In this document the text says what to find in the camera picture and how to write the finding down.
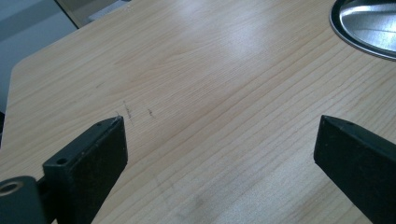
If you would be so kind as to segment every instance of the table surface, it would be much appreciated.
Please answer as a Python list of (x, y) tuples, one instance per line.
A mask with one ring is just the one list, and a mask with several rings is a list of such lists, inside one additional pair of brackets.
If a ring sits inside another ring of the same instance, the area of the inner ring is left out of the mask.
[(129, 163), (94, 223), (370, 223), (313, 151), (322, 114), (396, 142), (396, 63), (332, 4), (132, 1), (14, 68), (0, 179), (119, 114)]

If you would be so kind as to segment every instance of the floor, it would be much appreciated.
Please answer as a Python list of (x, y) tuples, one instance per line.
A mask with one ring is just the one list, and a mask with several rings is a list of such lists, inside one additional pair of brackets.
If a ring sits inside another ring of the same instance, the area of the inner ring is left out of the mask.
[(77, 28), (53, 0), (1, 0), (0, 30), (0, 112), (6, 113), (15, 64)]

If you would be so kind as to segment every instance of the pencil mark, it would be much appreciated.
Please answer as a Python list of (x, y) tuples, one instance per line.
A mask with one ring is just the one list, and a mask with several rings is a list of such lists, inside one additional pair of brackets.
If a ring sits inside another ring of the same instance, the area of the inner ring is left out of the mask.
[(128, 105), (125, 103), (125, 101), (123, 101), (123, 103), (124, 103), (124, 107), (126, 110), (126, 114), (128, 115), (128, 119), (132, 123), (132, 109), (128, 107)]
[(148, 113), (149, 113), (149, 115), (150, 115), (152, 118), (155, 119), (155, 116), (152, 114), (152, 111), (151, 111), (150, 109), (148, 110)]
[(101, 87), (103, 84), (105, 84), (105, 82), (100, 83), (99, 85), (96, 86), (96, 89), (98, 89), (99, 87)]

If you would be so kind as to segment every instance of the wood grain texture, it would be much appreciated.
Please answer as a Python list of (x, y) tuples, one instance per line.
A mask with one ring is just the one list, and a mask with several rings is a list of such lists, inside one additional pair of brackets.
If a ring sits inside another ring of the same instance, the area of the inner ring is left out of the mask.
[(396, 63), (331, 7), (134, 0), (15, 67), (1, 179), (120, 114), (130, 160), (94, 223), (370, 223), (313, 150), (322, 114), (396, 142)]

